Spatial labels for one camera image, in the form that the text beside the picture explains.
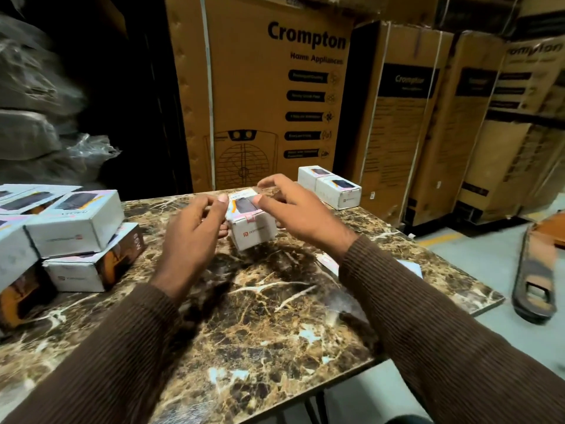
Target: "hand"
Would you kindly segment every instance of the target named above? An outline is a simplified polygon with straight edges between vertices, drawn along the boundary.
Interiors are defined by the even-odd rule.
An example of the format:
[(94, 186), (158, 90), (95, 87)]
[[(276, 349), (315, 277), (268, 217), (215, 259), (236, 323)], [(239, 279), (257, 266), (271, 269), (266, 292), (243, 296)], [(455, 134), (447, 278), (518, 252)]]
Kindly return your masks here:
[(338, 264), (357, 234), (337, 219), (320, 199), (283, 174), (262, 179), (261, 189), (277, 186), (273, 198), (258, 195), (253, 204), (271, 214), (291, 235), (328, 253)]
[(214, 257), (218, 237), (228, 209), (228, 196), (217, 199), (197, 195), (189, 206), (171, 217), (152, 284), (180, 305), (192, 285)]

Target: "marble tabletop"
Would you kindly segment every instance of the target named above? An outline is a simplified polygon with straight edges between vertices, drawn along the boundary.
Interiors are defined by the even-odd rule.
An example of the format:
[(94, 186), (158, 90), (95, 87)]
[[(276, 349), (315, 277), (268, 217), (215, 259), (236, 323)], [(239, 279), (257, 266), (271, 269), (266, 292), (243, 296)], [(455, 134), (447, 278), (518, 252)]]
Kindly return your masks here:
[[(160, 254), (169, 216), (194, 195), (124, 202), (144, 230), (145, 253), (113, 291), (60, 294), (0, 344), (0, 420), (76, 347)], [(472, 315), (504, 297), (362, 208), (335, 212)], [(377, 336), (351, 317), (348, 296), (316, 262), (316, 248), (280, 230), (238, 252), (222, 239), (216, 257), (181, 306), (184, 324), (167, 354), (154, 423), (239, 423), (385, 359)], [(339, 313), (349, 309), (350, 313)]]

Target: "floor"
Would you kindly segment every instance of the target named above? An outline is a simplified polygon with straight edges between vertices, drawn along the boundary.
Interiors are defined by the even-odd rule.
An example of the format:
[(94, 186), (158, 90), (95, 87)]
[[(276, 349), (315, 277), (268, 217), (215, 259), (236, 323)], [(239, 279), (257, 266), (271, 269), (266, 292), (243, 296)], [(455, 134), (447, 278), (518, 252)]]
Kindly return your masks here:
[[(532, 214), (531, 218), (541, 220), (560, 209), (565, 209), (564, 193), (548, 210)], [(517, 224), (476, 237), (442, 228), (415, 240), (508, 298), (527, 226), (527, 223)], [(565, 280), (565, 250), (558, 253), (555, 278), (559, 308), (565, 303), (565, 291), (560, 288)], [(558, 311), (546, 325), (536, 326), (520, 318), (506, 300), (503, 305), (479, 315), (477, 320), (565, 378), (565, 337), (562, 336), (565, 312)], [(331, 424), (381, 424), (402, 414), (427, 417), (390, 360), (327, 390), (326, 402)], [(310, 422), (302, 405), (286, 409), (284, 414), (288, 423)], [(275, 419), (261, 421), (261, 424), (275, 424)]]

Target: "brown sleeve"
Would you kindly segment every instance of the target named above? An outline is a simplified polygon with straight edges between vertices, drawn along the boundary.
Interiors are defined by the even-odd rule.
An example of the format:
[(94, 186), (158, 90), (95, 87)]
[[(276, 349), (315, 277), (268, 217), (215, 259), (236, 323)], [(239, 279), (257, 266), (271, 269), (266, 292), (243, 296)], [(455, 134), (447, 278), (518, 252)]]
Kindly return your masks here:
[(435, 423), (565, 422), (565, 381), (360, 237), (340, 267)]
[(178, 316), (161, 290), (136, 286), (4, 424), (146, 422)]

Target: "small white box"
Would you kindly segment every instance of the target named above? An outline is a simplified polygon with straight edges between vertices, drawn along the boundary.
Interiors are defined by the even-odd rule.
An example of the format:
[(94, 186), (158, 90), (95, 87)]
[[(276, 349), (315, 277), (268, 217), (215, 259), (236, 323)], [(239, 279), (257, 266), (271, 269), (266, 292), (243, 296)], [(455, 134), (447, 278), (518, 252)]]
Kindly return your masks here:
[(0, 292), (39, 260), (24, 225), (37, 216), (0, 215)]
[(233, 243), (239, 251), (270, 241), (277, 236), (277, 225), (273, 216), (251, 202), (255, 195), (257, 192), (253, 189), (230, 195), (225, 219), (230, 225)]
[(333, 174), (318, 165), (300, 167), (298, 169), (298, 184), (309, 191), (316, 192), (316, 179), (328, 175)]
[(345, 180), (338, 175), (316, 179), (316, 195), (336, 210), (359, 206), (361, 186)]
[(61, 196), (80, 189), (80, 187), (3, 184), (0, 186), (0, 214), (39, 214)]
[(59, 292), (103, 292), (119, 281), (144, 250), (139, 225), (122, 223), (103, 251), (47, 259), (43, 267)]
[(26, 229), (45, 259), (102, 251), (123, 220), (117, 191), (73, 192), (26, 223)]

